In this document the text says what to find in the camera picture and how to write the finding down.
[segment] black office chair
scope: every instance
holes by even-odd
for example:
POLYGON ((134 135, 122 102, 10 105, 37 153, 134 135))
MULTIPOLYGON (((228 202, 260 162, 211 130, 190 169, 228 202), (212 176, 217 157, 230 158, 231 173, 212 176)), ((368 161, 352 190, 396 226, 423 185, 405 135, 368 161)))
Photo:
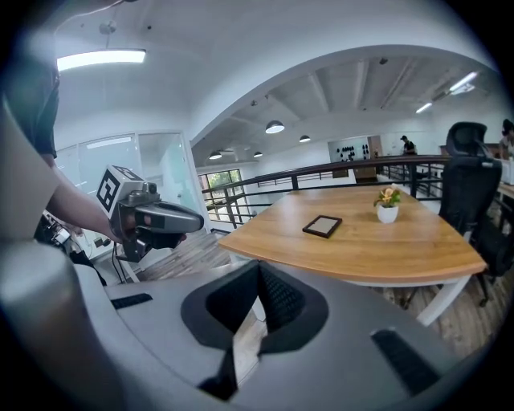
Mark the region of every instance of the black office chair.
MULTIPOLYGON (((475 245, 482 224, 487 224, 487 210, 501 179, 501 163, 483 143, 487 127, 479 123, 456 123, 448 132, 447 151, 452 156, 443 170, 443 199, 439 216, 475 245)), ((480 285, 487 294, 482 275, 480 285)), ((401 301, 407 309, 417 292, 401 301)))
MULTIPOLYGON (((502 204, 501 212, 502 219, 514 227, 514 210, 502 204)), ((483 292, 480 306, 485 307, 489 301, 489 293, 484 276, 491 276, 491 285, 494 285, 496 279, 507 273, 514 264, 514 230, 511 229, 510 234, 505 235, 502 225, 498 227, 489 217, 486 217, 472 240, 474 247, 487 263, 487 270, 477 277, 483 292)))

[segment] window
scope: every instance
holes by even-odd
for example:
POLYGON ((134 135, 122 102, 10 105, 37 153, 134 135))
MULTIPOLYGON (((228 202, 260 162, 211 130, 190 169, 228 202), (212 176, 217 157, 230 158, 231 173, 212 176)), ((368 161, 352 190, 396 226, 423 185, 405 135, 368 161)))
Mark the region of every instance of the window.
MULTIPOLYGON (((220 185, 235 183, 241 181, 241 173, 239 170, 220 171, 219 173, 201 174, 198 176, 200 186, 204 189, 215 189, 220 185)), ((244 194, 244 187, 234 187, 226 190, 229 197, 244 194)), ((215 190, 212 193, 204 193, 203 200, 206 203, 209 219, 219 222, 230 222, 228 208, 226 206, 225 190, 215 190)), ((235 222, 247 222, 249 217, 241 217, 238 214, 250 214, 247 199, 240 197, 236 201, 232 201, 230 209, 234 215, 235 222)))

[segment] railing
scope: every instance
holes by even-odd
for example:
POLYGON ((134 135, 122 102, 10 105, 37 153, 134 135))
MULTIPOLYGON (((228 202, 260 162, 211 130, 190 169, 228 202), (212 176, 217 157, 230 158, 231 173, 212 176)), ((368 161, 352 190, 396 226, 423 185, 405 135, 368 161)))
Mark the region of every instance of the railing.
MULTIPOLYGON (((381 175, 388 177, 390 180, 404 181, 406 176, 409 175, 409 172, 409 168, 405 165, 386 165, 383 167, 381 175)), ((421 191, 427 195, 426 198, 419 198, 419 201, 441 200, 441 195, 443 193, 443 185, 441 182, 442 173, 443 167, 441 165, 428 164, 426 166, 418 165, 416 167, 416 177, 418 182, 417 191, 421 191)))
POLYGON ((419 201, 437 201, 441 200, 441 185, 442 179, 440 178, 443 170, 443 165, 449 161, 449 157, 444 156, 404 156, 404 157, 379 157, 370 160, 359 161, 346 161, 341 163, 328 163, 323 165, 314 165, 312 167, 304 167, 302 169, 287 170, 280 173, 268 174, 250 178, 248 180, 238 181, 235 183, 220 185, 212 189, 204 189, 203 193, 213 193, 214 191, 223 191, 222 197, 214 199, 215 202, 207 206, 208 210, 226 208, 226 213, 217 213, 219 216, 227 216, 228 221, 215 220, 217 222, 229 223, 233 228, 244 224, 255 215, 250 213, 241 214, 239 209, 241 207, 268 207, 271 203, 248 203, 246 205, 238 204, 241 198, 248 198, 252 196, 268 195, 276 193, 287 193, 289 191, 305 190, 305 189, 327 189, 336 187, 355 187, 364 185, 386 185, 389 183, 397 183, 410 187, 410 195, 416 197, 419 201), (300 187, 299 183, 307 180, 323 181, 327 178, 332 178, 333 172, 339 172, 350 169, 368 169, 376 168, 377 174, 381 177, 386 177, 387 180, 382 178, 376 181, 356 182, 355 184, 335 184, 335 185, 318 185, 312 187, 300 187), (278 185, 291 185, 291 188, 286 189, 273 189, 268 191, 260 191, 261 188, 267 186, 278 185), (235 194, 235 187, 247 187, 248 189, 253 186, 256 187, 255 191, 243 190, 242 193, 235 194), (421 192, 425 197, 418 197, 417 193, 421 192))

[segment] gray plastic surface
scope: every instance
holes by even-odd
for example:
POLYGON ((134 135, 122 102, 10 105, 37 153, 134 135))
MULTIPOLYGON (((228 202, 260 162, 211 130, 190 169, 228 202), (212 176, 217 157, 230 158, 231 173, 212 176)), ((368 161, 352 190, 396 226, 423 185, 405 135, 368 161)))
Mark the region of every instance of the gray plastic surface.
POLYGON ((0 262, 0 307, 35 363, 80 407, 124 409, 120 380, 67 256, 33 241, 0 243, 0 262))
POLYGON ((192 290, 228 274, 241 265, 244 264, 230 264, 205 274, 125 284, 107 287, 105 290, 110 299, 141 292, 152 296, 152 301, 122 308, 117 314, 138 340, 160 361, 196 386, 217 373, 225 352, 197 342, 182 321, 182 301, 192 290))
POLYGON ((20 342, 56 384, 87 408, 430 408, 470 369, 451 370, 457 358, 443 342, 373 291, 275 265, 324 295, 327 323, 298 351, 262 355, 255 372, 223 402, 195 388, 217 373, 223 353, 192 337, 180 306, 194 288, 244 263, 103 288, 93 269, 75 266, 75 275, 60 251, 33 242, 0 246, 0 261, 0 303, 20 342), (118 311, 110 301, 141 292, 153 300, 118 311), (447 374, 451 385, 443 378, 411 397, 369 338, 384 328, 394 328, 431 367, 447 374))
MULTIPOLYGON (((231 410, 244 409, 228 405, 189 384, 174 368, 168 366, 141 341, 140 334, 133 334, 118 315, 123 308, 116 311, 101 286, 93 269, 75 266, 84 294, 84 301, 93 327, 106 353, 114 363, 124 388, 127 409, 202 409, 231 410)), ((114 295, 124 296, 129 286, 112 287, 114 295)), ((131 287, 130 295, 143 292, 138 287, 131 287)), ((142 303, 133 308, 142 308, 142 303)), ((165 328, 168 321, 160 324, 165 328)), ((190 360, 190 368, 199 364, 190 360)))
POLYGON ((327 299, 328 320, 297 352, 261 356, 231 404, 254 409, 380 409, 407 400, 386 358, 369 338, 393 328, 441 375, 458 359, 430 329, 374 291, 273 264, 327 299))

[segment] table top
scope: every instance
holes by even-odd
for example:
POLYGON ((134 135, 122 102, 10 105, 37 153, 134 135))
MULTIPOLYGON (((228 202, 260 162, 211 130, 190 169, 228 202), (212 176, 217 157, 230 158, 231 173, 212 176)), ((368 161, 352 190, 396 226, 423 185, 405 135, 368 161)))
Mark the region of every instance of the table top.
POLYGON ((514 185, 500 183, 498 191, 507 197, 514 198, 514 185))
POLYGON ((252 258, 366 283, 432 282, 483 271, 485 262, 463 237, 406 193, 396 222, 378 221, 373 200, 384 187, 292 191, 219 245, 252 258), (330 238, 304 233, 318 215, 343 222, 330 238))

